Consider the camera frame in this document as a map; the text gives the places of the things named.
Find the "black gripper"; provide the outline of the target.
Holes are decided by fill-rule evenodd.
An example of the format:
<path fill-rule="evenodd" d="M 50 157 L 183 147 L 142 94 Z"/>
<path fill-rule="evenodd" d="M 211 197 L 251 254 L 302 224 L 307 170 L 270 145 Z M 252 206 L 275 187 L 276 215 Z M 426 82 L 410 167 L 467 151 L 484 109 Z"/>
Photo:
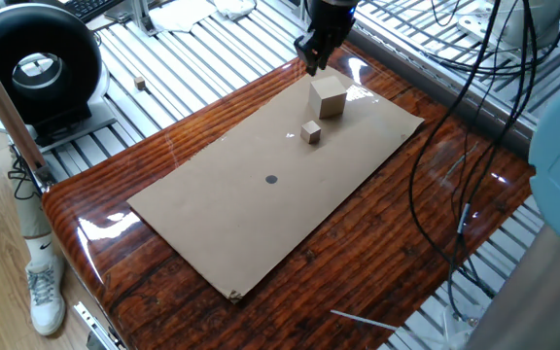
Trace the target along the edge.
<path fill-rule="evenodd" d="M 297 37 L 294 46 L 305 64 L 305 71 L 315 76 L 321 62 L 327 62 L 347 38 L 355 22 L 358 0 L 308 0 L 310 24 L 305 34 Z M 322 46 L 321 57 L 317 46 Z"/>

